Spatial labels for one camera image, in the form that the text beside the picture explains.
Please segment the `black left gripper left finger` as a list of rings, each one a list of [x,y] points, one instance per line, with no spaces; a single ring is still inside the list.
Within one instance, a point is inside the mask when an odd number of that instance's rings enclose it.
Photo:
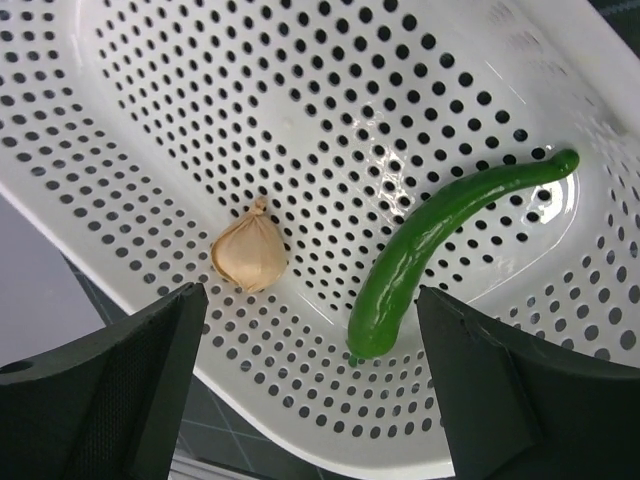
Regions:
[[[1,369],[4,479],[166,479],[208,305],[186,283]]]

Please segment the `beige toy egg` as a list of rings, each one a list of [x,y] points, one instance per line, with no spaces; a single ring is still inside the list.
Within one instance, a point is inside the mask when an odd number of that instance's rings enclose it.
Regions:
[[[216,272],[247,293],[276,283],[288,265],[284,240],[266,210],[267,199],[259,197],[210,249]]]

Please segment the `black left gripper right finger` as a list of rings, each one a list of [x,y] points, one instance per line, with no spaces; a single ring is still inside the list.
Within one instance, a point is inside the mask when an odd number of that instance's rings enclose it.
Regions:
[[[638,478],[638,368],[552,344],[433,287],[417,313],[456,478]]]

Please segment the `green toy chili pepper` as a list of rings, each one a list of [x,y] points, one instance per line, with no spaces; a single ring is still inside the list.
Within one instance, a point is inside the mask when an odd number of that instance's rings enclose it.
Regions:
[[[349,316],[346,344],[352,365],[386,355],[436,249],[486,205],[514,192],[562,180],[580,156],[563,149],[551,158],[502,165],[459,178],[420,205],[373,263]]]

